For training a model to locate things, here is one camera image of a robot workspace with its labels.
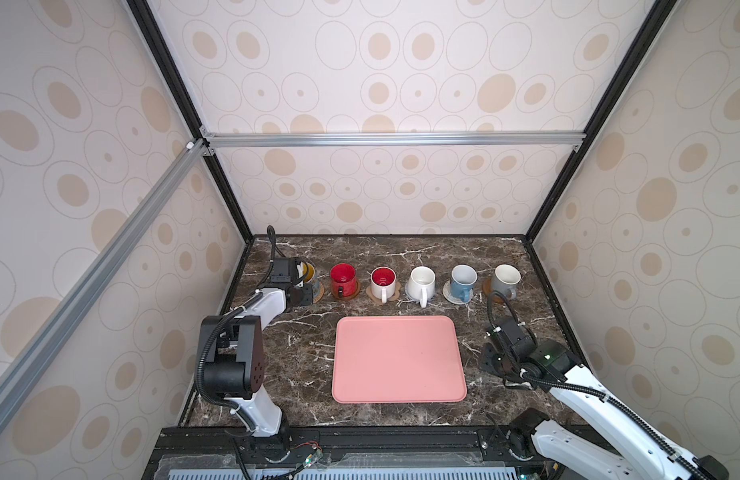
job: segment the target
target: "aluminum frame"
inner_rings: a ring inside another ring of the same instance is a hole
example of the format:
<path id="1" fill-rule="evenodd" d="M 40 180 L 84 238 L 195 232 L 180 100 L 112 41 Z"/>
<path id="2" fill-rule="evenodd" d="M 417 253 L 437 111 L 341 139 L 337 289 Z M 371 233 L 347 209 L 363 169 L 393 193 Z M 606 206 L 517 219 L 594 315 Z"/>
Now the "aluminum frame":
<path id="1" fill-rule="evenodd" d="M 432 131 L 415 133 L 207 134 L 210 148 L 360 147 L 389 145 L 580 145 L 583 131 Z"/>
<path id="2" fill-rule="evenodd" d="M 202 120 L 199 118 L 199 114 L 191 101 L 191 95 L 185 87 L 185 82 L 183 82 L 183 78 L 178 71 L 178 67 L 175 65 L 169 46 L 164 40 L 162 32 L 159 30 L 156 18 L 154 17 L 151 7 L 148 5 L 148 1 L 122 0 L 122 2 L 126 2 L 129 6 L 129 10 L 132 13 L 132 20 L 138 25 L 143 36 L 143 40 L 151 50 L 154 62 L 162 73 L 164 83 L 170 93 L 172 93 L 172 98 L 178 106 L 186 126 L 189 128 L 190 134 L 196 138 L 206 137 L 206 131 L 202 128 Z M 231 189 L 229 178 L 226 177 L 226 174 L 221 167 L 220 160 L 212 149 L 209 151 L 209 155 L 205 156 L 205 163 L 207 164 L 207 168 L 210 170 L 212 180 L 218 186 L 218 190 L 220 191 L 221 197 L 223 197 L 223 201 L 229 208 L 231 219 L 233 219 L 239 229 L 241 237 L 245 240 L 245 243 L 249 243 L 250 240 L 252 240 L 252 231 L 250 230 L 250 226 L 241 211 L 241 207 L 234 195 L 234 191 Z"/>
<path id="3" fill-rule="evenodd" d="M 108 282 L 154 223 L 191 167 L 207 153 L 203 140 L 194 139 L 188 143 L 29 345 L 4 372 L 0 379 L 0 434 L 106 289 Z"/>

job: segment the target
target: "blue mug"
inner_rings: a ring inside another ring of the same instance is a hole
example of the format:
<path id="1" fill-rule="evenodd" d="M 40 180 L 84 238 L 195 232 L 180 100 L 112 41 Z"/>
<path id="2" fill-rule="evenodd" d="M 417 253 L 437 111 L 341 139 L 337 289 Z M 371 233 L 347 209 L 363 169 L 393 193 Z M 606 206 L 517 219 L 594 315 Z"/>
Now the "blue mug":
<path id="1" fill-rule="evenodd" d="M 477 271 L 469 265 L 457 265 L 451 273 L 450 293 L 461 302 L 468 302 L 477 283 Z"/>

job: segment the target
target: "red mug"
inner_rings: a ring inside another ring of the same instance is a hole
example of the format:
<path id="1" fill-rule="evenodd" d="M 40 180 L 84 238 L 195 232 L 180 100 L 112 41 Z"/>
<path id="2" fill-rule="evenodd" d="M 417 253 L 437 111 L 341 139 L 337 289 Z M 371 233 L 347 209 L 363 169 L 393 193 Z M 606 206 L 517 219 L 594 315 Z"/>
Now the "red mug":
<path id="1" fill-rule="evenodd" d="M 357 272 L 349 264 L 337 264 L 330 270 L 332 294 L 335 298 L 352 296 L 357 291 Z"/>

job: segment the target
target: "ventilation grille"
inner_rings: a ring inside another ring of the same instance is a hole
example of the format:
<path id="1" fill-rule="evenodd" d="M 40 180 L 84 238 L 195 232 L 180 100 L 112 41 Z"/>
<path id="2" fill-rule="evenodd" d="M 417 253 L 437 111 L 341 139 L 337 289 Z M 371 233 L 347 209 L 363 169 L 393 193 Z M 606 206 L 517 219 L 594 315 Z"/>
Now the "ventilation grille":
<path id="1" fill-rule="evenodd" d="M 266 468 L 251 472 L 252 480 L 281 475 L 289 470 Z M 324 472 L 305 471 L 296 480 L 517 480 L 512 467 L 462 468 L 331 468 Z M 169 480 L 243 480 L 240 471 L 230 468 L 172 470 Z"/>

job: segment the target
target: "dark marble surface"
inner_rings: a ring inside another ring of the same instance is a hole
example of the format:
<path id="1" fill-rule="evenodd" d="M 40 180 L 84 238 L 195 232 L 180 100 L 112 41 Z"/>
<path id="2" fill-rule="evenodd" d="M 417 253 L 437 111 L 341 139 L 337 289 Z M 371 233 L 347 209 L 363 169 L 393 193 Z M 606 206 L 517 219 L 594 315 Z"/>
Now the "dark marble surface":
<path id="1" fill-rule="evenodd" d="M 360 295 L 348 302 L 334 300 L 329 292 L 312 306 L 293 309 L 277 317 L 264 331 L 266 355 L 265 388 L 285 412 L 293 426 L 426 426 L 487 425 L 483 412 L 493 413 L 508 424 L 525 408 L 548 413 L 557 422 L 584 421 L 555 398 L 541 391 L 507 390 L 497 377 L 477 368 L 487 324 L 484 295 L 479 293 L 466 306 L 447 302 L 442 294 L 445 281 L 457 264 L 471 265 L 487 279 L 494 267 L 511 264 L 522 273 L 519 295 L 512 302 L 519 319 L 527 322 L 539 341 L 565 343 L 548 300 L 519 240 L 486 237 L 348 237 L 282 236 L 278 244 L 286 256 L 307 258 L 317 266 L 322 283 L 329 285 L 334 264 L 348 262 L 362 284 Z M 259 239 L 239 284 L 235 306 L 246 300 L 266 271 L 270 247 Z M 365 294 L 370 272 L 389 266 L 405 282 L 415 266 L 425 265 L 437 274 L 437 290 L 426 309 L 407 298 L 379 306 Z M 497 315 L 504 307 L 498 305 Z M 468 393 L 455 403 L 340 404 L 332 398 L 332 368 L 335 328 L 344 316 L 445 315 L 452 319 L 461 347 Z M 228 411 L 208 405 L 201 398 L 193 405 L 186 426 L 233 426 L 241 423 Z"/>

